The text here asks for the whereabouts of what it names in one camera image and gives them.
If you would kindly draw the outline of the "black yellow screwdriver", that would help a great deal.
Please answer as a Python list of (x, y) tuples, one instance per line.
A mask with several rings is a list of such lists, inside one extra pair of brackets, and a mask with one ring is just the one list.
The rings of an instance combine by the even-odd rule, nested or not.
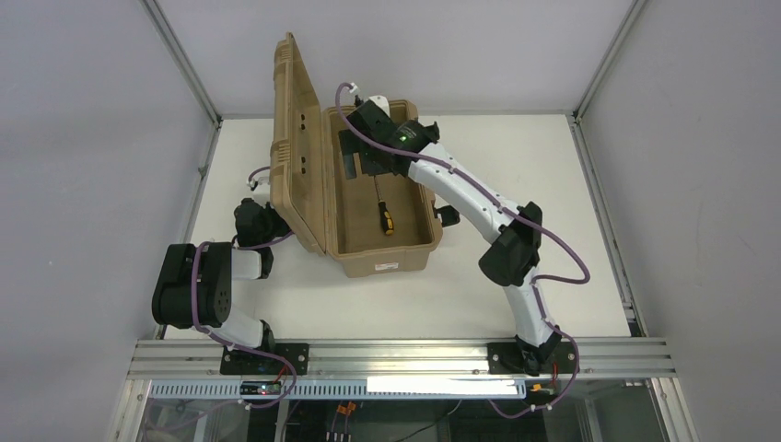
[(391, 217), (391, 213), (390, 210), (388, 209), (387, 203), (382, 197), (381, 190), (379, 187), (379, 181), (377, 177), (373, 178), (373, 183), (378, 198), (380, 227), (386, 236), (390, 236), (394, 233), (394, 224)]

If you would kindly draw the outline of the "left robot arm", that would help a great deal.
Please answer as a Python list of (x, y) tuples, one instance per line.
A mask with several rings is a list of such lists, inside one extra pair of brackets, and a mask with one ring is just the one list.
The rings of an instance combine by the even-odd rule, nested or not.
[(271, 326), (233, 303), (232, 284), (268, 278), (272, 246), (292, 236), (270, 203), (244, 198), (234, 210), (231, 241), (172, 244), (167, 248), (151, 300), (154, 321), (193, 329), (224, 346), (275, 352)]

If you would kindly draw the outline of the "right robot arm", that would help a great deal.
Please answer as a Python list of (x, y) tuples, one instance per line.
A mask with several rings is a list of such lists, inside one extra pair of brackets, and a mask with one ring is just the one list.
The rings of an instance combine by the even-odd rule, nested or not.
[(462, 169), (439, 142), (436, 124), (394, 122), (372, 99), (356, 99), (355, 105), (344, 119), (363, 161), (380, 174), (403, 176), (444, 198), (443, 218), (465, 217), (486, 240), (489, 248), (478, 266), (503, 288), (516, 324), (519, 355), (506, 366), (539, 375), (561, 341), (532, 283), (540, 262), (541, 208), (504, 199)]

